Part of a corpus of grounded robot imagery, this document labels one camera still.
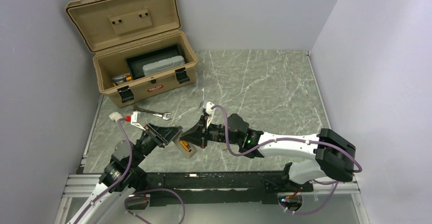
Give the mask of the orange AAA battery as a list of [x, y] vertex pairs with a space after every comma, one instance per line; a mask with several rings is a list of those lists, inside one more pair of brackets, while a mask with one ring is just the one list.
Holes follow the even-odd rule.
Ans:
[[180, 144], [182, 145], [182, 147], [187, 151], [187, 152], [191, 152], [192, 148], [191, 146], [188, 144], [188, 142], [186, 141], [180, 141]]

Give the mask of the white remote control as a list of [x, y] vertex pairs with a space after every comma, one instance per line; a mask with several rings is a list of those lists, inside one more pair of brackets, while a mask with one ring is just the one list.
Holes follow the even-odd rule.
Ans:
[[186, 141], [175, 140], [173, 143], [187, 159], [192, 158], [197, 153], [195, 145], [189, 144]]

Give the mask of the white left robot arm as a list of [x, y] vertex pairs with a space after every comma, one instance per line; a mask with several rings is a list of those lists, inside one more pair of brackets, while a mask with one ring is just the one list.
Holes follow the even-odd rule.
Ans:
[[149, 183], [148, 174], [139, 165], [154, 149], [165, 148], [178, 139], [181, 132], [181, 126], [146, 124], [136, 142], [127, 138], [118, 143], [94, 190], [69, 223], [97, 223], [112, 212], [111, 207], [118, 205], [132, 214], [128, 209], [130, 202], [147, 200], [147, 194], [162, 191], [155, 183]]

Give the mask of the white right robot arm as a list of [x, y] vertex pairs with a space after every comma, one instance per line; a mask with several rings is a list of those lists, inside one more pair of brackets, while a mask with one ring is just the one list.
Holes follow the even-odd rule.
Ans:
[[209, 141], [225, 144], [228, 149], [236, 145], [236, 155], [248, 158], [300, 158], [301, 162], [287, 163], [281, 176], [281, 185], [287, 191], [322, 177], [340, 182], [353, 180], [356, 147], [332, 129], [323, 128], [318, 134], [292, 136], [251, 129], [238, 114], [228, 116], [225, 122], [225, 125], [212, 124], [210, 115], [203, 114], [196, 125], [180, 136], [180, 140], [202, 149]]

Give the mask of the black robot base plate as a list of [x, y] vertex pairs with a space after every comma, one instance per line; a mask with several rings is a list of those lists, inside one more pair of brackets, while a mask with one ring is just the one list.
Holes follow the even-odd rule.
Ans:
[[186, 204], [276, 204], [276, 195], [309, 193], [311, 182], [291, 183], [283, 171], [147, 173], [149, 183], [176, 192]]

